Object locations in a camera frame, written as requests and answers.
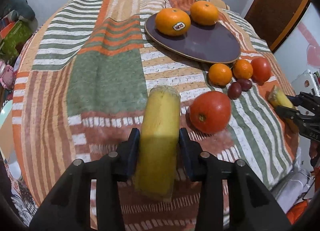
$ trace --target brown door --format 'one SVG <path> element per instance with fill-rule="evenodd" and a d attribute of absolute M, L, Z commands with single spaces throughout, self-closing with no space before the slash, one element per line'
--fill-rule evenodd
<path fill-rule="evenodd" d="M 245 19 L 274 52 L 297 25 L 308 5 L 309 0 L 254 0 Z"/>

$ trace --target screw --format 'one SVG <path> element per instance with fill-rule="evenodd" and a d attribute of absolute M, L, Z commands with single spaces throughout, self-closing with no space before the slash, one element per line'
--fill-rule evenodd
<path fill-rule="evenodd" d="M 109 155 L 109 157 L 111 157 L 111 158 L 115 158 L 115 157 L 118 156 L 118 153 L 117 153 L 116 151 L 112 151 L 112 152 L 110 152 L 108 155 Z"/>
<path fill-rule="evenodd" d="M 80 164 L 82 164 L 82 160 L 81 159 L 75 159 L 73 161 L 73 165 L 75 165 L 75 166 L 79 166 Z"/>
<path fill-rule="evenodd" d="M 208 152 L 201 152 L 200 156 L 202 158 L 209 158 L 210 154 Z"/>
<path fill-rule="evenodd" d="M 237 160 L 237 164 L 239 165 L 239 166 L 245 166 L 245 161 L 244 160 Z"/>

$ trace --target purple plate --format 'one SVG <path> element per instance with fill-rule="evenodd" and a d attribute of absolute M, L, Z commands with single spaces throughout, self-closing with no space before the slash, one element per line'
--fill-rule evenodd
<path fill-rule="evenodd" d="M 240 56 L 240 45 L 234 35 L 220 23 L 201 26 L 191 20 L 188 32 L 167 36 L 156 29 L 156 14 L 145 23 L 146 33 L 158 44 L 190 59 L 209 63 L 231 63 Z"/>

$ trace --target pink stuffed toy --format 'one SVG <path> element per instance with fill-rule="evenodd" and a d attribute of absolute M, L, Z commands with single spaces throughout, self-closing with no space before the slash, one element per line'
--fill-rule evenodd
<path fill-rule="evenodd" d="M 13 68 L 12 66 L 5 64 L 4 60 L 0 60 L 0 83 L 5 89 L 13 90 Z"/>

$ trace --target plate rim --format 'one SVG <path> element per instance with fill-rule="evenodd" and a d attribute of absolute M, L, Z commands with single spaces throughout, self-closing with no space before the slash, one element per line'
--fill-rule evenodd
<path fill-rule="evenodd" d="M 150 37 L 152 38 L 153 41 L 155 41 L 157 44 L 163 46 L 164 48 L 166 48 L 166 49 L 168 49 L 168 50 L 170 50 L 170 51 L 172 51 L 172 52 L 174 52 L 174 53 L 176 53 L 176 54 L 179 54 L 179 55 L 184 56 L 184 57 L 186 57 L 186 58 L 190 58 L 190 59 L 192 59 L 192 60 L 201 61 L 201 62 L 210 63 L 210 64 L 215 64 L 215 63 L 230 64 L 230 63 L 233 63 L 233 62 L 235 62 L 236 60 L 238 60 L 238 59 L 240 58 L 240 56 L 241 56 L 240 43 L 239 43 L 238 39 L 237 39 L 234 35 L 233 35 L 233 37 L 237 40 L 237 42 L 238 42 L 238 44 L 239 44 L 240 52 L 239 52 L 239 55 L 238 55 L 238 57 L 237 57 L 236 59 L 234 59 L 234 60 L 232 60 L 232 61 L 229 61 L 229 62 L 220 62 L 220 61 L 212 62 L 212 61 L 206 61 L 206 60 L 202 60 L 202 59 L 199 59 L 199 58 L 196 58 L 196 57 L 193 57 L 193 56 L 190 56 L 190 55 L 181 53 L 181 52 L 179 52 L 179 51 L 177 51 L 177 50 L 174 50 L 174 49 L 172 49 L 171 47 L 166 46 L 165 44 L 159 42 L 159 41 L 158 41 L 157 39 L 155 39 L 155 38 L 150 34 L 150 32 L 148 31 L 148 29 L 147 29 L 147 21 L 148 21 L 151 17 L 153 17 L 154 15 L 157 15 L 157 13 L 155 13 L 155 14 L 153 14 L 153 15 L 151 15 L 150 17 L 147 18 L 147 20 L 146 20 L 145 23 L 144 23 L 144 30 L 146 31 L 146 33 L 148 34 L 148 36 L 150 36 Z"/>

